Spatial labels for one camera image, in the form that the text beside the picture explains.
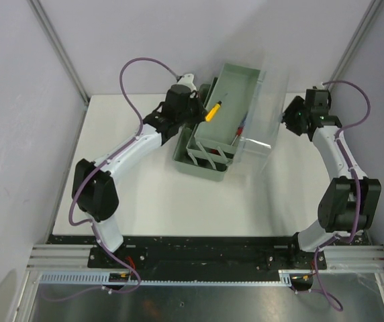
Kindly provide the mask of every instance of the transparent plastic cover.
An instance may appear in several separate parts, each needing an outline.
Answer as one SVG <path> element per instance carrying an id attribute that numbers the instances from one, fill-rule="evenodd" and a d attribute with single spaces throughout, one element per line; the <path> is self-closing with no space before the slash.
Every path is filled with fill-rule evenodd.
<path id="1" fill-rule="evenodd" d="M 274 58 L 265 59 L 231 165 L 233 171 L 255 175 L 264 169 L 277 142 L 288 80 L 286 66 Z"/>

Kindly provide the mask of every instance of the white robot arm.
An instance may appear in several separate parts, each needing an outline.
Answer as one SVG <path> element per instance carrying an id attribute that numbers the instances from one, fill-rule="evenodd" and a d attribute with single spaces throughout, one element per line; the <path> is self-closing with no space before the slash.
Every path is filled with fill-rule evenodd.
<path id="1" fill-rule="evenodd" d="M 292 100 L 282 119 L 289 131 L 299 136 L 308 135 L 322 156 L 331 180 L 318 207 L 318 220 L 298 233 L 299 249 L 305 252 L 313 252 L 334 235 L 350 235 L 356 217 L 356 183 L 352 169 L 361 190 L 357 231 L 370 228 L 381 192 L 380 182 L 369 179 L 353 158 L 340 132 L 340 120 L 329 115 L 330 101 L 328 90 L 309 89 L 305 100 L 299 96 Z"/>
<path id="2" fill-rule="evenodd" d="M 182 125 L 205 120 L 207 111 L 198 97 L 193 79 L 193 74 L 185 74 L 169 89 L 165 101 L 144 118 L 140 135 L 130 137 L 92 162 L 82 159 L 76 165 L 73 196 L 89 174 L 105 163 L 85 185 L 77 204 L 93 220 L 101 241 L 110 252 L 116 251 L 124 241 L 113 216 L 119 205 L 116 185 L 122 176 L 143 157 L 175 136 Z M 136 141 L 133 144 L 119 154 L 115 153 L 134 137 Z"/>

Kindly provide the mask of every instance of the white platform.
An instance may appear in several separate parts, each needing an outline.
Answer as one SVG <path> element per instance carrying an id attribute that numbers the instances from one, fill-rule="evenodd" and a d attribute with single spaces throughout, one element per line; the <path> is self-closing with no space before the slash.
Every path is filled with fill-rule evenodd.
<path id="1" fill-rule="evenodd" d="M 285 106 L 297 94 L 287 94 Z M 142 115 L 165 95 L 131 95 Z M 93 160 L 128 138 L 138 120 L 122 95 L 92 96 L 72 170 L 53 229 L 54 235 L 91 235 L 89 225 L 68 224 L 74 167 Z M 281 125 L 275 151 L 262 180 L 252 182 L 228 170 L 222 182 L 176 171 L 173 138 L 145 157 L 117 187 L 115 216 L 126 235 L 274 236 L 293 235 L 317 219 L 329 178 L 319 152 L 307 136 Z M 75 220 L 84 218 L 78 207 Z"/>

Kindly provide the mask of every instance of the purple cable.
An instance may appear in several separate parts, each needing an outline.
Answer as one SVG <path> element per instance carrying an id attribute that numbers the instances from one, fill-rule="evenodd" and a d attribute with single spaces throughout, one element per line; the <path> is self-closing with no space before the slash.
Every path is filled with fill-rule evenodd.
<path id="1" fill-rule="evenodd" d="M 326 291 L 324 285 L 322 284 L 322 281 L 320 279 L 319 269 L 318 269 L 318 254 L 323 250 L 324 247 L 332 244 L 337 239 L 340 239 L 343 242 L 350 244 L 351 242 L 353 242 L 353 239 L 354 239 L 356 232 L 358 230 L 358 222 L 359 222 L 359 216 L 360 216 L 360 212 L 361 212 L 361 184 L 359 182 L 358 174 L 356 173 L 356 170 L 353 168 L 352 160 L 348 156 L 346 148 L 342 145 L 341 141 L 338 140 L 338 138 L 340 137 L 340 134 L 344 130 L 358 126 L 367 120 L 367 118 L 369 117 L 369 115 L 371 113 L 371 103 L 369 101 L 368 95 L 359 86 L 357 86 L 356 84 L 353 84 L 351 82 L 348 82 L 347 80 L 335 80 L 335 81 L 331 80 L 329 82 L 323 83 L 323 85 L 336 84 L 336 83 L 347 84 L 347 85 L 354 87 L 363 95 L 363 97 L 365 98 L 365 101 L 367 102 L 367 113 L 365 114 L 365 116 L 360 121 L 358 121 L 356 123 L 352 123 L 350 125 L 343 126 L 335 133 L 335 141 L 337 143 L 338 148 L 341 151 L 343 158 L 346 160 L 349 171 L 352 174 L 352 177 L 354 179 L 354 184 L 356 186 L 356 207 L 355 207 L 352 231 L 350 232 L 350 236 L 346 237 L 346 238 L 340 238 L 338 236 L 331 237 L 328 241 L 326 241 L 322 245 L 318 246 L 318 248 L 316 248 L 316 251 L 314 252 L 314 267 L 316 270 L 316 278 L 318 279 L 318 282 L 319 282 L 321 289 L 320 290 L 311 290 L 311 292 L 317 292 L 317 293 L 324 295 L 326 297 L 326 300 L 328 301 L 328 303 L 331 305 L 331 307 L 333 307 L 338 312 L 342 312 L 344 310 L 344 308 L 343 308 L 341 302 L 334 295 L 332 295 L 328 291 Z"/>
<path id="2" fill-rule="evenodd" d="M 142 116 L 140 115 L 140 112 L 137 110 L 137 108 L 134 106 L 134 104 L 131 102 L 130 98 L 126 95 L 126 91 L 125 91 L 125 87 L 124 87 L 124 72 L 126 70 L 126 68 L 131 65 L 132 63 L 134 62 L 139 62 L 139 61 L 148 61 L 148 62 L 155 62 L 159 65 L 161 65 L 162 67 L 164 67 L 165 69 L 167 69 L 171 74 L 174 75 L 174 77 L 176 79 L 178 79 L 178 75 L 171 69 L 169 68 L 166 64 L 164 64 L 163 62 L 157 60 L 157 59 L 153 59 L 153 58 L 147 58 L 147 57 L 139 57 L 139 58 L 135 58 L 135 59 L 132 59 L 130 60 L 129 62 L 127 62 L 124 67 L 122 67 L 122 69 L 120 70 L 120 74 L 119 74 L 119 84 L 120 84 L 120 90 L 122 92 L 122 95 L 124 96 L 125 100 L 128 102 L 129 106 L 132 108 L 132 110 L 135 112 L 135 114 L 137 115 L 138 117 L 138 120 L 140 121 L 140 124 L 139 124 L 139 127 L 138 127 L 138 131 L 136 133 L 135 136 L 139 136 L 141 133 L 142 133 L 142 130 L 143 130 L 143 119 L 142 119 Z M 130 265 L 126 264 L 124 261 L 120 260 L 119 258 L 117 258 L 116 256 L 113 255 L 113 253 L 111 253 L 106 247 L 105 245 L 102 243 L 101 241 L 101 236 L 98 234 L 98 231 L 95 229 L 95 226 L 93 224 L 93 220 L 92 219 L 84 219 L 84 220 L 80 220 L 79 222 L 74 222 L 73 220 L 73 213 L 74 213 L 74 208 L 77 204 L 77 201 L 79 200 L 79 197 L 80 197 L 80 194 L 83 192 L 83 189 L 85 188 L 86 184 L 93 178 L 93 176 L 99 171 L 101 170 L 106 164 L 107 164 L 107 161 L 109 159 L 112 159 L 112 158 L 115 158 L 117 155 L 119 155 L 120 153 L 122 153 L 128 146 L 130 146 L 131 144 L 133 144 L 134 142 L 136 141 L 135 137 L 133 137 L 132 139 L 130 139 L 128 142 L 126 142 L 123 146 L 121 146 L 119 149 L 117 149 L 114 153 L 112 153 L 107 159 L 105 159 L 104 161 L 102 161 L 102 163 L 100 165 L 98 165 L 84 180 L 83 182 L 81 183 L 81 185 L 79 186 L 79 188 L 77 189 L 77 192 L 75 193 L 74 197 L 73 197 L 73 201 L 71 203 L 71 206 L 70 206 L 70 211 L 68 212 L 68 222 L 70 223 L 70 225 L 72 226 L 79 226 L 79 225 L 82 225 L 84 223 L 90 223 L 91 224 L 91 227 L 92 227 L 92 231 L 97 239 L 97 242 L 98 244 L 104 249 L 104 251 L 107 253 L 108 256 L 110 256 L 113 260 L 115 260 L 117 263 L 121 264 L 122 266 L 126 267 L 128 270 L 130 270 L 137 278 L 137 285 L 135 285 L 134 287 L 132 288 L 129 288 L 127 290 L 111 290 L 111 292 L 113 293 L 120 293 L 120 294 L 124 294 L 124 293 L 129 293 L 129 292 L 132 292 L 133 290 L 136 290 L 140 284 L 141 284 L 141 278 L 140 278 L 140 275 L 137 273 L 137 271 L 135 269 L 133 269 Z M 95 290 L 97 288 L 101 288 L 100 286 L 92 286 L 90 288 L 87 288 L 85 290 L 82 290 L 81 292 L 78 292 L 76 294 L 73 294 L 73 295 L 70 295 L 69 297 L 66 297 L 66 298 L 63 298 L 63 299 L 56 299 L 56 300 L 50 300 L 50 299 L 47 299 L 45 298 L 47 301 L 52 301 L 52 302 L 60 302 L 60 301 L 66 301 L 66 300 L 69 300 L 69 299 L 73 299 L 75 298 L 76 296 L 79 296 L 81 294 L 83 294 L 84 292 L 87 292 L 88 290 Z"/>
<path id="3" fill-rule="evenodd" d="M 368 95 L 358 85 L 353 84 L 351 82 L 348 82 L 347 80 L 335 80 L 335 81 L 330 80 L 329 82 L 323 83 L 323 85 L 338 84 L 338 83 L 347 84 L 347 85 L 354 87 L 355 89 L 357 89 L 362 94 L 362 96 L 365 98 L 365 101 L 367 102 L 367 113 L 365 114 L 365 116 L 361 120 L 359 120 L 356 123 L 352 123 L 350 125 L 343 126 L 335 133 L 335 140 L 336 140 L 337 146 L 340 148 L 341 154 L 344 157 L 344 159 L 346 160 L 346 163 L 349 167 L 349 171 L 352 174 L 352 177 L 354 179 L 354 183 L 356 185 L 356 208 L 355 208 L 355 215 L 354 215 L 352 231 L 350 232 L 349 237 L 341 239 L 343 242 L 350 244 L 351 242 L 353 242 L 353 239 L 354 239 L 356 232 L 358 230 L 359 215 L 361 212 L 361 184 L 359 182 L 358 174 L 356 173 L 356 171 L 353 168 L 352 160 L 349 158 L 347 151 L 344 148 L 344 146 L 342 145 L 341 141 L 337 140 L 337 139 L 340 137 L 340 134 L 344 130 L 351 129 L 352 127 L 358 126 L 358 125 L 364 123 L 368 119 L 368 117 L 371 113 L 371 103 L 369 101 Z"/>
<path id="4" fill-rule="evenodd" d="M 76 297 L 78 297 L 78 296 L 82 295 L 83 293 L 86 293 L 90 290 L 97 290 L 97 289 L 101 290 L 101 287 L 102 286 L 92 286 L 92 287 L 86 288 L 84 290 L 81 290 L 80 292 L 77 292 L 73 295 L 69 295 L 67 297 L 61 297 L 60 299 L 51 299 L 50 297 L 47 297 L 42 290 L 40 291 L 40 296 L 42 299 L 44 299 L 45 301 L 48 301 L 48 302 L 54 302 L 54 303 L 55 302 L 63 302 L 63 301 L 74 299 L 74 298 L 76 298 Z"/>

